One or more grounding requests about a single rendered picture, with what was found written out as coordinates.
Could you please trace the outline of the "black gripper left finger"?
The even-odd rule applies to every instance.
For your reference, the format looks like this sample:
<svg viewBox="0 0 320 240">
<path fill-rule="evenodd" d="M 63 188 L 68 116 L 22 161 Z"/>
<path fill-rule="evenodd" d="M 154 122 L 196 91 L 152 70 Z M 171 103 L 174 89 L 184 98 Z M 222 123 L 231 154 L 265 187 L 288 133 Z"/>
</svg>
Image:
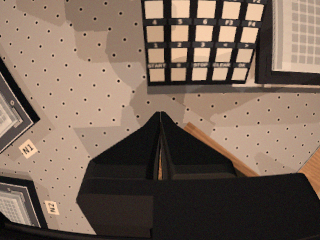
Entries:
<svg viewBox="0 0 320 240">
<path fill-rule="evenodd" d="M 160 112 L 155 112 L 144 126 L 91 159 L 83 179 L 89 176 L 158 179 L 159 161 Z"/>
</svg>

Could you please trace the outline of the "white microplate with grid of square wells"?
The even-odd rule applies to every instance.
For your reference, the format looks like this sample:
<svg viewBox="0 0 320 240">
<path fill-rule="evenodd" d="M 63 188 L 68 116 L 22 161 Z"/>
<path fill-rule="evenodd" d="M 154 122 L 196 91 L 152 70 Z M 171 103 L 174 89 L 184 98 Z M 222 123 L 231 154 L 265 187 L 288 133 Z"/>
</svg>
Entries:
<svg viewBox="0 0 320 240">
<path fill-rule="evenodd" d="M 12 110 L 0 90 L 0 138 L 18 121 L 19 119 Z"/>
<path fill-rule="evenodd" d="M 271 70 L 320 73 L 320 0 L 272 0 Z"/>
<path fill-rule="evenodd" d="M 3 214 L 5 213 L 4 215 L 10 221 L 32 225 L 25 203 L 20 194 L 0 190 L 0 211 Z"/>
</svg>

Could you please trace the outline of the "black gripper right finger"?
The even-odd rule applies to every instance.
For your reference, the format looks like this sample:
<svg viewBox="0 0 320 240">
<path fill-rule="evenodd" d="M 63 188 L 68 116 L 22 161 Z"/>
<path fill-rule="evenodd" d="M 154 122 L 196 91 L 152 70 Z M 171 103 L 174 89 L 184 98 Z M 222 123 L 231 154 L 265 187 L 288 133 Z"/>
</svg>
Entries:
<svg viewBox="0 0 320 240">
<path fill-rule="evenodd" d="M 162 179 L 238 178 L 232 161 L 160 112 Z"/>
</svg>

